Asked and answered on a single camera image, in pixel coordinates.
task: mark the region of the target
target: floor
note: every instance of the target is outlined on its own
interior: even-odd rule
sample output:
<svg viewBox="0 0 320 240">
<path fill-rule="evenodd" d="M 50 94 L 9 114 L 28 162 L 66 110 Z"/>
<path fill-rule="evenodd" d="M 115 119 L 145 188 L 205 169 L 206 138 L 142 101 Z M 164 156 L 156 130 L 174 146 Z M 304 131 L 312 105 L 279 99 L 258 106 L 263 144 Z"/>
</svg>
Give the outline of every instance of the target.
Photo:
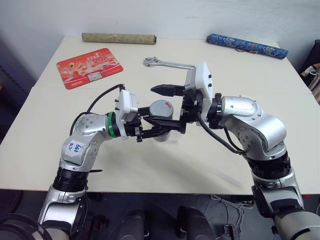
<svg viewBox="0 0 320 240">
<path fill-rule="evenodd" d="M 0 190 L 0 203 L 6 201 L 4 196 L 8 196 L 8 191 L 1 194 Z M 15 212 L 37 219 L 45 197 L 46 192 L 24 191 Z M 230 199 L 231 197 L 239 198 L 239 196 L 229 195 L 222 197 L 226 199 Z M 242 198 L 250 200 L 252 196 L 242 196 Z M 309 198 L 304 198 L 305 208 L 308 211 L 315 212 L 319 200 L 319 195 L 310 195 Z M 238 219 L 238 212 L 235 208 L 231 206 L 227 207 L 227 217 L 226 206 L 218 200 L 213 200 L 207 194 L 90 193 L 88 206 L 88 216 L 84 229 L 77 236 L 76 240 L 89 240 L 88 235 L 91 221 L 95 216 L 104 216 L 108 221 L 108 226 L 102 226 L 101 230 L 98 233 L 93 233 L 90 239 L 117 239 L 123 218 L 130 211 L 137 209 L 147 211 L 149 240 L 179 239 L 175 235 L 175 224 L 177 211 L 180 206 L 195 207 L 203 212 L 210 223 L 215 238 L 224 234 L 224 225 L 226 223 L 235 224 Z M 246 209 L 239 239 L 280 240 L 278 235 L 272 233 L 272 226 L 273 221 L 260 216 L 254 205 L 253 209 Z M 18 240 L 19 238 L 7 232 L 0 232 L 0 239 Z M 230 240 L 231 238 L 223 235 L 219 239 Z"/>
</svg>

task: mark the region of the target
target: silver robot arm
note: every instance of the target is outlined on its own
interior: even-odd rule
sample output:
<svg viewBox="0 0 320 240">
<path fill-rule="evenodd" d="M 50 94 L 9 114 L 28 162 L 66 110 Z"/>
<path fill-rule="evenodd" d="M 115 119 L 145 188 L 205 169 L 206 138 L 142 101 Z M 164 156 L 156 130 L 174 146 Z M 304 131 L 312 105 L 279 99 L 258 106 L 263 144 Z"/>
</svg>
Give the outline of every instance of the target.
<svg viewBox="0 0 320 240">
<path fill-rule="evenodd" d="M 213 96 L 212 75 L 205 63 L 188 71 L 184 86 L 158 85 L 163 96 L 182 96 L 181 123 L 199 123 L 213 138 L 249 163 L 253 196 L 260 214 L 274 220 L 282 240 L 315 240 L 320 217 L 304 210 L 303 199 L 284 143 L 286 128 L 247 96 Z M 230 144 L 210 129 L 224 129 Z M 232 132 L 242 145 L 237 147 Z"/>
<path fill-rule="evenodd" d="M 247 96 L 224 96 L 219 102 L 218 127 L 241 143 L 251 167 L 253 195 L 262 216 L 273 218 L 282 240 L 315 240 L 320 217 L 304 210 L 284 139 L 286 128 Z"/>
<path fill-rule="evenodd" d="M 54 240 L 69 239 L 68 235 L 75 235 L 84 224 L 87 177 L 101 144 L 116 137 L 128 138 L 124 124 L 137 114 L 136 97 L 122 89 L 115 106 L 116 113 L 82 115 L 62 146 L 57 175 L 38 219 Z"/>
</svg>

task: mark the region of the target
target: silver wrench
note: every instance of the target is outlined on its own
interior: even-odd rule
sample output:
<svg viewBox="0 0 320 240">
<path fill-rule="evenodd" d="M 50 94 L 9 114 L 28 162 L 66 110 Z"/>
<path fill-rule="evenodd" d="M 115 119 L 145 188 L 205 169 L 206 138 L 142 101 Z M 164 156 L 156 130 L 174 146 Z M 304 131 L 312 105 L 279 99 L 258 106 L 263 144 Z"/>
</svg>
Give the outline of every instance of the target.
<svg viewBox="0 0 320 240">
<path fill-rule="evenodd" d="M 143 64 L 146 65 L 147 67 L 166 66 L 166 67 L 179 68 L 179 69 L 194 69 L 196 67 L 194 65 L 189 65 L 189 64 L 161 61 L 158 58 L 156 58 L 155 56 L 154 57 L 146 57 L 143 60 Z"/>
</svg>

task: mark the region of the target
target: handwritten label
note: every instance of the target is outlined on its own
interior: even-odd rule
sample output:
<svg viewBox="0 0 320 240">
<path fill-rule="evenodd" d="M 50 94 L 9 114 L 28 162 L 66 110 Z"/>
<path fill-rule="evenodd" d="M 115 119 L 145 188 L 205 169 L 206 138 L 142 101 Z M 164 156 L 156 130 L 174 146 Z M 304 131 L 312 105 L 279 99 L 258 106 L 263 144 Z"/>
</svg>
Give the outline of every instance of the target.
<svg viewBox="0 0 320 240">
<path fill-rule="evenodd" d="M 85 144 L 76 140 L 71 140 L 67 146 L 67 149 L 64 151 L 69 157 L 74 157 L 80 154 L 81 149 Z"/>
<path fill-rule="evenodd" d="M 98 79 L 102 79 L 102 75 L 99 71 L 96 71 L 96 72 L 90 73 L 88 75 L 88 78 L 89 78 L 90 82 L 92 82 L 92 81 L 95 81 Z"/>
</svg>

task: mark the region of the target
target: blue patterned cylinder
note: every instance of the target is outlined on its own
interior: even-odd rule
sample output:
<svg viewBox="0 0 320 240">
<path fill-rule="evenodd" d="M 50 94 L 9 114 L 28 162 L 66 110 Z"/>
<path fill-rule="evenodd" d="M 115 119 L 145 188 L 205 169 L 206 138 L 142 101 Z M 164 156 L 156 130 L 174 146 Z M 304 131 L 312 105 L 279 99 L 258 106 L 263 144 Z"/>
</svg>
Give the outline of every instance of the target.
<svg viewBox="0 0 320 240">
<path fill-rule="evenodd" d="M 252 41 L 246 41 L 229 36 L 222 36 L 219 34 L 210 34 L 207 36 L 206 41 L 210 44 L 226 46 L 235 48 L 246 52 L 267 55 L 277 59 L 284 59 L 288 55 L 288 50 L 274 46 L 268 46 Z"/>
</svg>

